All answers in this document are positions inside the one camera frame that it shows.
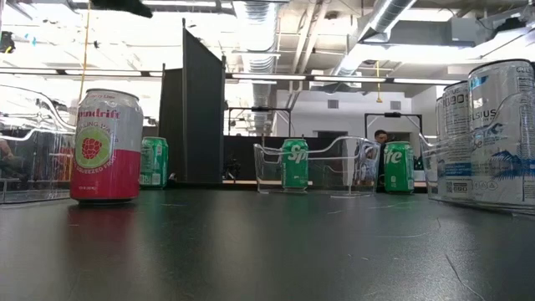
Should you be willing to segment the clear plastic bin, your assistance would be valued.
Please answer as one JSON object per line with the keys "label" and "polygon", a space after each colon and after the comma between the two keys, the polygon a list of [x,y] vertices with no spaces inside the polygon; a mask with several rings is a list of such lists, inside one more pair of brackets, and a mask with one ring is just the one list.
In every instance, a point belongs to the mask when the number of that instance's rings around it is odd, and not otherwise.
{"label": "clear plastic bin", "polygon": [[345,154],[334,157],[315,157],[312,154],[323,154],[324,150],[308,149],[308,187],[304,191],[285,190],[282,185],[282,147],[283,142],[275,147],[255,144],[254,160],[257,190],[261,193],[293,193],[293,194],[325,194],[333,197],[370,196],[377,187],[377,174],[374,174],[373,184],[365,186],[362,180],[365,176],[366,155],[364,148],[372,146],[375,149],[373,161],[378,166],[380,144],[372,140],[356,136],[340,136],[335,140],[346,140]]}
{"label": "clear plastic bin", "polygon": [[[533,98],[535,99],[535,89],[532,92]],[[471,132],[468,133],[469,136],[469,146],[471,151]],[[446,148],[444,147],[443,140],[442,150],[444,151],[444,175],[445,175],[445,157],[446,157]],[[421,145],[421,154],[423,160],[423,167],[425,171],[425,180],[427,185],[428,197],[432,200],[437,200],[441,202],[449,202],[454,204],[460,204],[467,207],[480,207],[489,210],[496,210],[502,212],[514,212],[519,214],[527,214],[535,216],[535,206],[513,206],[512,204],[498,204],[498,203],[488,203],[488,202],[476,202],[472,198],[472,181],[471,181],[471,193],[469,197],[466,198],[450,198],[446,194],[443,197],[437,195],[438,185],[437,185],[437,163],[436,163],[436,143],[430,144],[427,140],[422,137],[420,139]]]}
{"label": "clear plastic bin", "polygon": [[69,195],[76,109],[0,84],[0,204]]}

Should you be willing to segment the black metal frame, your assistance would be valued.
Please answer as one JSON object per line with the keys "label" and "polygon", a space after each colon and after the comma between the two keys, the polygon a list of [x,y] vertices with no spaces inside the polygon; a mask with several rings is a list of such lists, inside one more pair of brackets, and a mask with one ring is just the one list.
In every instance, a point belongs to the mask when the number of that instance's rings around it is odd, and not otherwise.
{"label": "black metal frame", "polygon": [[405,141],[413,147],[419,145],[423,133],[423,117],[397,111],[364,114],[364,137],[374,140],[378,130],[385,132],[386,142]]}

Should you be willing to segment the black hanging device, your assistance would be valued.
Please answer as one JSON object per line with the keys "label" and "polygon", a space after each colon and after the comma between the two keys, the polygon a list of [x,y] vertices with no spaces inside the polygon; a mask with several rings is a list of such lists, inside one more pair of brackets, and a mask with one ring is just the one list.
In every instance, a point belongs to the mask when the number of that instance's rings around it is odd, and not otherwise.
{"label": "black hanging device", "polygon": [[0,53],[10,54],[16,49],[13,41],[13,33],[9,31],[2,31],[0,38]]}

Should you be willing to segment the person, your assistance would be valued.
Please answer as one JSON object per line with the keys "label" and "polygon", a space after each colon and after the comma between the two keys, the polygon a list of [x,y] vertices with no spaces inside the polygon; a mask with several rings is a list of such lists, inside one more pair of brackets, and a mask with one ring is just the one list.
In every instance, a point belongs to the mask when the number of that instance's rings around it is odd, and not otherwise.
{"label": "person", "polygon": [[385,184],[384,153],[386,142],[388,141],[388,134],[384,130],[377,130],[374,133],[374,139],[377,143],[380,144],[380,157],[378,159],[378,166],[375,166],[373,161],[369,161],[375,156],[375,149],[372,146],[366,146],[364,148],[366,161],[364,163],[365,176],[362,180],[362,184],[365,186],[371,186],[374,183],[373,180],[375,178],[375,174],[377,174],[377,185],[383,186]]}

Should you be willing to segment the red white Spindrift can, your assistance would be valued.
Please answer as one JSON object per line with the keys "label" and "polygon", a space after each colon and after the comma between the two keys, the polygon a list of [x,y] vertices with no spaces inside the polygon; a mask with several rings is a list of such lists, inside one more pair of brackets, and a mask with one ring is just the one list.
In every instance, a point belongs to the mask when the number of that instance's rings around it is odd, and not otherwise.
{"label": "red white Spindrift can", "polygon": [[138,197],[143,119],[137,96],[87,90],[77,111],[71,198],[106,203]]}

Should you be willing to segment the silver ventilation duct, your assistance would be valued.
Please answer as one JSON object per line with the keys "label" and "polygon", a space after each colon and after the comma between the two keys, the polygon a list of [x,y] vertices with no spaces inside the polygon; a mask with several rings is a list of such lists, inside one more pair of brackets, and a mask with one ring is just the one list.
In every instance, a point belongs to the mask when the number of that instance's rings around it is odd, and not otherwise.
{"label": "silver ventilation duct", "polygon": [[366,42],[388,42],[391,30],[400,21],[401,14],[416,2],[417,0],[377,0],[373,10],[358,19],[356,31],[349,35],[350,48],[331,75],[351,76],[371,56],[372,47]]}
{"label": "silver ventilation duct", "polygon": [[[279,4],[264,1],[234,1],[238,21],[243,70],[248,74],[272,74],[275,70],[276,29]],[[268,107],[274,84],[252,84],[250,107]],[[270,135],[273,113],[252,113],[247,131],[255,135]]]}

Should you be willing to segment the ceiling light strip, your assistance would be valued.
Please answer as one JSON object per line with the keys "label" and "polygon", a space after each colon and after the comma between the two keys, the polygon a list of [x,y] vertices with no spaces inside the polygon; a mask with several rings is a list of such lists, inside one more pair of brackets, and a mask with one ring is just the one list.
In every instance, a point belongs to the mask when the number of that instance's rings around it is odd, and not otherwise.
{"label": "ceiling light strip", "polygon": [[96,77],[161,77],[162,71],[139,70],[102,70],[102,69],[24,69],[0,68],[0,74],[27,74],[27,75],[64,75],[64,76],[96,76]]}
{"label": "ceiling light strip", "polygon": [[412,79],[412,78],[394,78],[394,84],[421,84],[421,85],[449,85],[455,84],[459,80],[456,79]]}
{"label": "ceiling light strip", "polygon": [[342,76],[323,76],[314,75],[312,81],[318,82],[340,82],[340,83],[384,83],[387,79],[381,77],[342,77]]}
{"label": "ceiling light strip", "polygon": [[236,74],[227,73],[227,79],[247,79],[247,80],[288,80],[288,81],[304,81],[307,75],[301,74]]}

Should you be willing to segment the green Sprite can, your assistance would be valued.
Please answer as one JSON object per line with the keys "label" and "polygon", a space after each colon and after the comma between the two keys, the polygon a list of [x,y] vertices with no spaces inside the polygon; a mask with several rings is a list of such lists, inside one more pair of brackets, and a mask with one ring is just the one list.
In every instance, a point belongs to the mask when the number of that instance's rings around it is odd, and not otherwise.
{"label": "green Sprite can", "polygon": [[146,136],[142,140],[140,185],[163,188],[168,181],[168,144],[165,138]]}
{"label": "green Sprite can", "polygon": [[308,187],[308,144],[305,139],[286,139],[282,147],[282,185],[285,190]]}
{"label": "green Sprite can", "polygon": [[414,190],[414,151],[408,141],[392,141],[385,145],[385,190],[412,193]]}

